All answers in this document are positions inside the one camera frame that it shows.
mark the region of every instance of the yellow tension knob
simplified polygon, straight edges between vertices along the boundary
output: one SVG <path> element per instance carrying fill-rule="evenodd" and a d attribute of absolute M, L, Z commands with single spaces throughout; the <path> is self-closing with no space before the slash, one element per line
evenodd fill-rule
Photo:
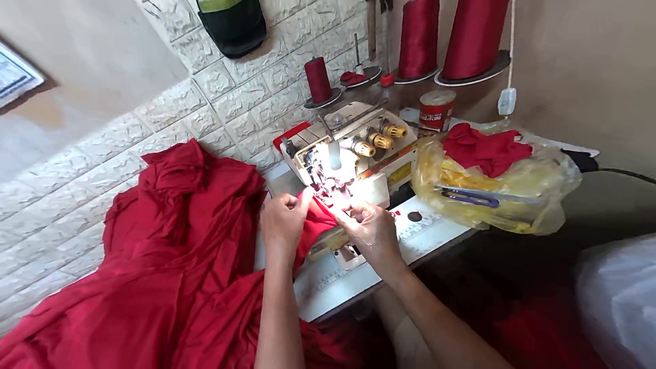
<path fill-rule="evenodd" d="M 392 140 L 389 137 L 385 137 L 378 132 L 372 133 L 369 136 L 369 142 L 372 143 L 373 146 L 379 148 L 391 148 L 392 145 L 394 144 L 394 140 Z"/>
<path fill-rule="evenodd" d="M 359 141 L 356 143 L 355 146 L 353 146 L 353 149 L 356 151 L 356 154 L 360 154 L 362 156 L 372 157 L 376 154 L 376 148 L 364 141 Z"/>
<path fill-rule="evenodd" d="M 399 139 L 401 137 L 408 136 L 408 130 L 403 127 L 399 127 L 396 124 L 388 124 L 382 128 L 382 134 L 389 137 L 394 137 L 395 139 Z"/>

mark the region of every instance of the white brick wall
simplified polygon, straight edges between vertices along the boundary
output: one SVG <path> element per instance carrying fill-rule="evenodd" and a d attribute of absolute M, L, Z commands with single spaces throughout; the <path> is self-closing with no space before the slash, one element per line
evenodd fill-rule
<path fill-rule="evenodd" d="M 337 82 L 365 39 L 361 0 L 260 0 L 268 38 L 238 60 L 205 33 L 195 0 L 136 0 L 189 69 L 190 78 L 134 112 L 0 184 L 0 335 L 44 297 L 95 270 L 105 212 L 136 185 L 141 155 L 192 137 L 209 151 L 266 171 L 282 157 L 271 141 L 312 119 L 303 65 L 324 56 Z M 360 45 L 367 58 L 365 43 Z"/>

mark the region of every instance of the yellow plastic bag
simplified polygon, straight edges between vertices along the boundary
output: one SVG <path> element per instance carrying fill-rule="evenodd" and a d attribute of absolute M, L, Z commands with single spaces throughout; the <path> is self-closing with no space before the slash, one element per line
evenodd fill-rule
<path fill-rule="evenodd" d="M 565 223 L 560 202 L 581 183 L 581 172 L 571 158 L 559 148 L 547 145 L 544 139 L 512 127 L 509 121 L 483 124 L 476 129 L 486 135 L 517 129 L 522 134 L 520 142 L 530 144 L 533 154 L 491 179 L 479 167 L 465 169 L 445 156 L 440 142 L 445 133 L 425 137 L 418 142 L 417 170 L 412 180 L 419 198 L 445 218 L 467 227 L 487 229 L 493 225 L 510 232 L 537 235 L 560 229 Z M 442 196 L 442 186 L 492 191 L 529 200 L 498 199 L 498 207 L 488 207 Z"/>

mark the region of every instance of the framed picture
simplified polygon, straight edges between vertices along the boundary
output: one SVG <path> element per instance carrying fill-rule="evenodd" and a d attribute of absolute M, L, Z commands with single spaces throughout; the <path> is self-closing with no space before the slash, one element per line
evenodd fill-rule
<path fill-rule="evenodd" d="M 34 67 L 0 43 L 0 108 L 44 81 Z"/>

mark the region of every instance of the red can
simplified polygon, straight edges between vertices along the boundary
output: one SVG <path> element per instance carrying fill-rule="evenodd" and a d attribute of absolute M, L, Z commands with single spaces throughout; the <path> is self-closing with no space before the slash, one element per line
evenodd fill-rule
<path fill-rule="evenodd" d="M 421 103 L 419 123 L 442 132 L 444 125 L 449 123 L 453 116 L 454 100 L 455 92 L 451 90 L 437 90 L 423 94 L 419 99 Z"/>

